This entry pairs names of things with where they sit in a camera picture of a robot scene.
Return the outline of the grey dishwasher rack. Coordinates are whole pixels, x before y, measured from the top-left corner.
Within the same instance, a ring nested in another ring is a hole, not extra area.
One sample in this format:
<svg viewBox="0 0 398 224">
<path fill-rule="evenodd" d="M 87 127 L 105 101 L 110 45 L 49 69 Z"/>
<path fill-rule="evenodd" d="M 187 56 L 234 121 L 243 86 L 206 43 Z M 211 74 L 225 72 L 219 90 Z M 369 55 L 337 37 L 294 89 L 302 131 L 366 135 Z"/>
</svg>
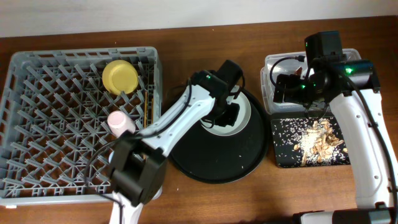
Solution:
<svg viewBox="0 0 398 224">
<path fill-rule="evenodd" d="M 108 92 L 102 72 L 125 60 L 138 72 L 129 94 Z M 154 121 L 162 107 L 162 65 L 153 47 L 26 51 L 9 62 L 1 96 L 1 205 L 102 202 L 110 192 L 108 153 L 91 157 L 113 138 L 116 110 L 143 129 L 151 99 Z"/>
</svg>

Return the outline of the clear plastic bin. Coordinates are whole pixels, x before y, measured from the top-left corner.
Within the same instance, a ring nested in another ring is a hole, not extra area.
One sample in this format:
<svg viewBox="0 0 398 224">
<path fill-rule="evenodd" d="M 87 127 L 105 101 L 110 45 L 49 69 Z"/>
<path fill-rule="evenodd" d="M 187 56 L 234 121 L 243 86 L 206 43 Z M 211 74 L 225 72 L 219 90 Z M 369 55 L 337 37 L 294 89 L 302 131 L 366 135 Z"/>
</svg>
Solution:
<svg viewBox="0 0 398 224">
<path fill-rule="evenodd" d="M 376 69 L 355 49 L 268 55 L 261 71 L 269 114 L 320 111 L 338 95 L 380 90 Z"/>
</svg>

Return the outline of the wooden chopstick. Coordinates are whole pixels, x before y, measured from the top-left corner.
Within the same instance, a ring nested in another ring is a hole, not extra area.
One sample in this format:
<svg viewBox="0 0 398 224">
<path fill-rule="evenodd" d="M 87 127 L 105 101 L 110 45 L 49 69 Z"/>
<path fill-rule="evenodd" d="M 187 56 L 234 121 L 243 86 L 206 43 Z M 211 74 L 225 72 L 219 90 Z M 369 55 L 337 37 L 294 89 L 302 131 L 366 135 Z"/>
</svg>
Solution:
<svg viewBox="0 0 398 224">
<path fill-rule="evenodd" d="M 147 114 L 148 114 L 148 92 L 145 92 L 145 101 L 144 101 L 144 118 L 143 118 L 143 127 L 147 127 Z"/>
<path fill-rule="evenodd" d="M 153 97 L 151 99 L 151 105 L 150 105 L 150 124 L 154 123 L 154 115 L 155 115 L 155 98 Z"/>
</svg>

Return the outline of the food leftovers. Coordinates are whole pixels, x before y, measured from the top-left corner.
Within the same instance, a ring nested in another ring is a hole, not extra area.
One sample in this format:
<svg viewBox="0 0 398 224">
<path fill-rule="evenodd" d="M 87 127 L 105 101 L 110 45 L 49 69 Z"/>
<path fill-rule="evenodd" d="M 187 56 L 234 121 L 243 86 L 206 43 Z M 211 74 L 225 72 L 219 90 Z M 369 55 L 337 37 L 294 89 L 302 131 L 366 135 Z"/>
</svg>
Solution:
<svg viewBox="0 0 398 224">
<path fill-rule="evenodd" d="M 300 167 L 349 164 L 345 141 L 338 136 L 337 124 L 322 118 L 309 122 L 298 130 L 293 145 L 300 152 Z"/>
</svg>

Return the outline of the yellow bowl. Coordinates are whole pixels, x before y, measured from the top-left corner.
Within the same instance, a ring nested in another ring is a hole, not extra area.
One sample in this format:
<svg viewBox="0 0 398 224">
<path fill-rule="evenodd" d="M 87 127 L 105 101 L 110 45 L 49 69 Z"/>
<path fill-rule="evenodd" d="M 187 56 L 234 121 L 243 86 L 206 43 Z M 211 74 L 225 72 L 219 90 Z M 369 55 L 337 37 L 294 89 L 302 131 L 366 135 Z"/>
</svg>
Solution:
<svg viewBox="0 0 398 224">
<path fill-rule="evenodd" d="M 104 87 L 114 95 L 132 93 L 138 86 L 138 72 L 125 60 L 115 60 L 105 66 L 102 73 Z"/>
</svg>

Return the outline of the round black tray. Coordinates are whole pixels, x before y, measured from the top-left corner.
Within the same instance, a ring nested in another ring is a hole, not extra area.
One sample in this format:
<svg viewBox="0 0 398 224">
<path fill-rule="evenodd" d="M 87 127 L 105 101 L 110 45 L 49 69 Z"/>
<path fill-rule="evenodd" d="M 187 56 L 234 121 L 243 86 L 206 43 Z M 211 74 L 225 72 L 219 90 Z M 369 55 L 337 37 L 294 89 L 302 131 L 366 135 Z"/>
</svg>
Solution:
<svg viewBox="0 0 398 224">
<path fill-rule="evenodd" d="M 196 122 L 169 155 L 180 172 L 207 184 L 223 184 L 245 177 L 260 164 L 269 148 L 269 119 L 250 92 L 241 94 L 251 106 L 246 127 L 237 134 L 217 136 Z"/>
</svg>

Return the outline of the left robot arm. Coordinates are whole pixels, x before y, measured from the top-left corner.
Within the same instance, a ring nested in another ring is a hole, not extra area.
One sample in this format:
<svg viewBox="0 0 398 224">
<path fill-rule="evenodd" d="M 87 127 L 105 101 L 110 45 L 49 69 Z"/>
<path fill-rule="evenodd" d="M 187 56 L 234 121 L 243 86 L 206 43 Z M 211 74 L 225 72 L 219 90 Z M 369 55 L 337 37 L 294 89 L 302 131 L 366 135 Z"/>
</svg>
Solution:
<svg viewBox="0 0 398 224">
<path fill-rule="evenodd" d="M 113 190 L 103 198 L 112 201 L 110 223 L 137 223 L 145 204 L 161 193 L 167 158 L 176 143 L 196 123 L 209 121 L 208 132 L 232 136 L 247 124 L 244 108 L 236 102 L 243 90 L 243 71 L 226 60 L 217 71 L 195 72 L 181 97 L 158 121 L 138 133 L 127 128 L 129 117 L 118 120 L 117 139 L 95 152 L 113 148 L 107 176 Z"/>
</svg>

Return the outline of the brown gold snack wrapper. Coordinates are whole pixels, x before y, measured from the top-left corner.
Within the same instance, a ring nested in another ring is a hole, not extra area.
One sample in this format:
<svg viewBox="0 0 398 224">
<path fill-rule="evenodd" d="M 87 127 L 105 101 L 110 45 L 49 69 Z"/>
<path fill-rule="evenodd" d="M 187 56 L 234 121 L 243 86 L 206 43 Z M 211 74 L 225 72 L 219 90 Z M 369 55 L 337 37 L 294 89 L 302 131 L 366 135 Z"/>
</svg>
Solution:
<svg viewBox="0 0 398 224">
<path fill-rule="evenodd" d="M 302 67 L 299 67 L 298 69 L 296 69 L 296 71 L 294 72 L 295 75 L 301 76 L 302 74 Z"/>
</svg>

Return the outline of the pink plastic cup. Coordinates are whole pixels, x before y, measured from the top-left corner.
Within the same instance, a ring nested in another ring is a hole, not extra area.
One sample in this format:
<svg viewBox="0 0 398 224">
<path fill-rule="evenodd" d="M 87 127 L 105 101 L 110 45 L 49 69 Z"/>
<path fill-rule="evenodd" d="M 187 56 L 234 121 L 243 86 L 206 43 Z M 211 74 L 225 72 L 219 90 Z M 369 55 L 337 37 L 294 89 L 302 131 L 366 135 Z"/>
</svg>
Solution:
<svg viewBox="0 0 398 224">
<path fill-rule="evenodd" d="M 113 111 L 107 118 L 108 126 L 112 134 L 119 138 L 125 131 L 134 133 L 136 125 L 133 120 L 122 111 Z"/>
</svg>

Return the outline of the grey round plate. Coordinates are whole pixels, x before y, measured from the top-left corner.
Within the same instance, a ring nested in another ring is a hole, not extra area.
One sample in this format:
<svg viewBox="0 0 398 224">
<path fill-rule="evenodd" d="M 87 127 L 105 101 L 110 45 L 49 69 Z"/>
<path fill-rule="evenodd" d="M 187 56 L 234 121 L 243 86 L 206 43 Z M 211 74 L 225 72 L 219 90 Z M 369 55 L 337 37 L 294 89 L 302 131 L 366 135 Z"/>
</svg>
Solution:
<svg viewBox="0 0 398 224">
<path fill-rule="evenodd" d="M 233 125 L 221 126 L 220 124 L 207 123 L 201 120 L 201 125 L 211 134 L 217 136 L 232 136 L 240 133 L 248 124 L 251 118 L 251 104 L 247 96 L 241 91 L 237 98 L 234 96 L 227 97 L 228 106 L 239 106 L 236 120 Z"/>
</svg>

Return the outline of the black rectangular tray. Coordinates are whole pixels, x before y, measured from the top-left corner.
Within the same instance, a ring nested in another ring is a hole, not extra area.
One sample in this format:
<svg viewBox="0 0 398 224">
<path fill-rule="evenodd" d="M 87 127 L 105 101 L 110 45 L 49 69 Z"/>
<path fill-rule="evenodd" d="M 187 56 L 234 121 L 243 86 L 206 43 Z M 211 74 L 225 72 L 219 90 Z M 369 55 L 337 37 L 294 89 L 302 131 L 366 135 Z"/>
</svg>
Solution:
<svg viewBox="0 0 398 224">
<path fill-rule="evenodd" d="M 299 166 L 300 152 L 294 152 L 295 135 L 306 123 L 327 118 L 337 124 L 338 136 L 343 138 L 341 129 L 336 118 L 331 112 L 322 113 L 321 111 L 276 113 L 271 116 L 271 132 L 275 150 L 277 165 L 282 168 L 294 168 Z"/>
</svg>

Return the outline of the blue plastic cup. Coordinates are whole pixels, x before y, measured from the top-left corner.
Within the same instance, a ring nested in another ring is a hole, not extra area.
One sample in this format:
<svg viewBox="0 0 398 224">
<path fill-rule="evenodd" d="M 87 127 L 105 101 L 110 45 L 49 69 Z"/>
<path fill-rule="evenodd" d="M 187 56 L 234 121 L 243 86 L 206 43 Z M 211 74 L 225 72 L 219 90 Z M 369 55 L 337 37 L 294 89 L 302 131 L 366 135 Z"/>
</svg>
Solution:
<svg viewBox="0 0 398 224">
<path fill-rule="evenodd" d="M 109 157 L 108 157 L 109 163 L 111 163 L 112 158 L 113 158 L 113 155 L 114 155 L 114 152 L 111 152 L 110 155 L 109 155 Z"/>
</svg>

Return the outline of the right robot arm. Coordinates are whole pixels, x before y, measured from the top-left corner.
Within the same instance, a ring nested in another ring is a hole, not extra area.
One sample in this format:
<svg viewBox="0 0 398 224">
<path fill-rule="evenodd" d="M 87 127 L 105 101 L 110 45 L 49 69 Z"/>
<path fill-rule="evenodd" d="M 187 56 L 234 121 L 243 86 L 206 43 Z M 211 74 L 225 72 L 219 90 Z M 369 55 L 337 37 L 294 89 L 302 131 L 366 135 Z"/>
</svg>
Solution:
<svg viewBox="0 0 398 224">
<path fill-rule="evenodd" d="M 397 223 L 397 159 L 386 129 L 381 85 L 369 60 L 348 60 L 337 31 L 305 38 L 307 63 L 303 78 L 289 76 L 282 84 L 269 79 L 284 101 L 310 108 L 324 101 L 340 126 L 354 174 L 355 209 L 305 212 L 297 223 Z"/>
</svg>

